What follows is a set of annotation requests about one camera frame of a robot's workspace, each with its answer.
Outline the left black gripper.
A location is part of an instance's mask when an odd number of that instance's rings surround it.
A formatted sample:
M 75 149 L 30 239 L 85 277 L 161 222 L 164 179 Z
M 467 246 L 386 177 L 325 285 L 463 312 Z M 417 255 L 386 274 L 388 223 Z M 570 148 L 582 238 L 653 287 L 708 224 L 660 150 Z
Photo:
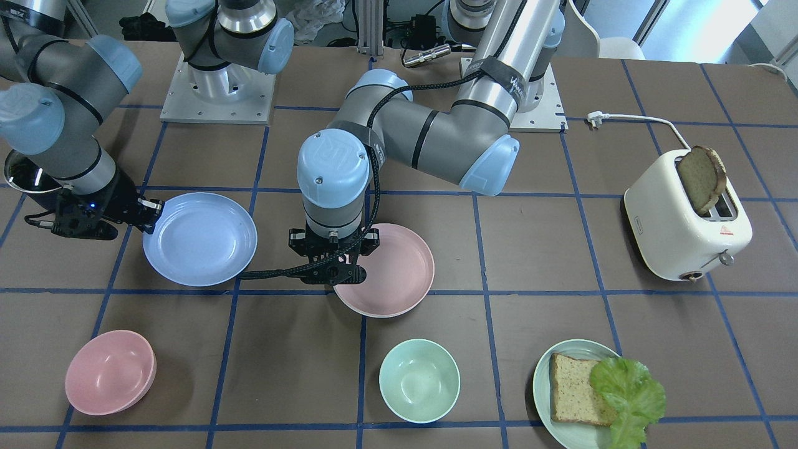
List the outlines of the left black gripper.
M 291 228 L 289 247 L 309 262 L 289 269 L 288 274 L 321 275 L 330 286 L 361 284 L 367 278 L 367 271 L 357 264 L 357 259 L 370 255 L 379 245 L 380 231 L 375 226 L 347 238 L 339 238 L 336 232 L 323 238 L 309 227 Z

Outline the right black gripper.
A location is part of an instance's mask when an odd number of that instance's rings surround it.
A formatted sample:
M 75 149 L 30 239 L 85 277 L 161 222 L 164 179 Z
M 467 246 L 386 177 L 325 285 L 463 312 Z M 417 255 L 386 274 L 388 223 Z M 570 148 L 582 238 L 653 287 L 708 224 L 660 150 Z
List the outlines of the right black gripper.
M 25 222 L 63 238 L 113 241 L 118 230 L 112 223 L 126 223 L 152 234 L 163 205 L 163 201 L 140 195 L 128 174 L 118 168 L 109 184 L 94 193 L 78 195 L 72 188 L 62 187 L 56 210 L 27 215 Z

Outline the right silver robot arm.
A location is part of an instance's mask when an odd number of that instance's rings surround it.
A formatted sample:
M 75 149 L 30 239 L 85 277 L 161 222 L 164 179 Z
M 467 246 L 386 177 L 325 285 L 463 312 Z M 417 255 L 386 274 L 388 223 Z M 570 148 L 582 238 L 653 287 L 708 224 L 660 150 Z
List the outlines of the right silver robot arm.
M 152 234 L 163 202 L 139 194 L 130 176 L 94 136 L 142 78 L 125 44 L 98 34 L 82 46 L 55 34 L 62 1 L 2 2 L 2 139 L 57 185 L 51 206 L 25 222 L 63 238 L 112 241 L 117 225 Z M 240 93 L 247 70 L 278 74 L 290 59 L 294 26 L 272 1 L 168 1 L 176 34 L 200 95 L 228 80 Z

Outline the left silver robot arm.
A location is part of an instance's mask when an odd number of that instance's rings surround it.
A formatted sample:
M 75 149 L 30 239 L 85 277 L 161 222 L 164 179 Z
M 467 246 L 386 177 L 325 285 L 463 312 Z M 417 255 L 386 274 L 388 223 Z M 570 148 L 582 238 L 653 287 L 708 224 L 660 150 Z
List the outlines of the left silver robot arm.
M 460 79 L 408 85 L 372 69 L 333 122 L 303 142 L 297 184 L 305 227 L 290 230 L 289 245 L 308 262 L 276 276 L 327 285 L 367 278 L 357 259 L 380 244 L 372 224 L 388 158 L 482 195 L 504 188 L 519 151 L 511 122 L 539 104 L 564 17 L 558 1 L 456 1 L 450 11 L 454 21 L 484 24 Z

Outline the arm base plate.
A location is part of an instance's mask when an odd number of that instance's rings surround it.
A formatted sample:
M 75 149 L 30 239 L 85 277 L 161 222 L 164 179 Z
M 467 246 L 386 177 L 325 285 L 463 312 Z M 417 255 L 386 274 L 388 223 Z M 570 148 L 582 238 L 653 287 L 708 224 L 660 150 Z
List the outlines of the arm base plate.
M 466 83 L 451 105 L 462 130 L 499 136 L 510 132 L 560 132 L 567 128 L 559 91 L 544 55 L 526 70 L 498 57 L 473 59 Z
M 163 102 L 163 122 L 267 125 L 276 75 L 231 64 L 202 71 L 178 62 Z

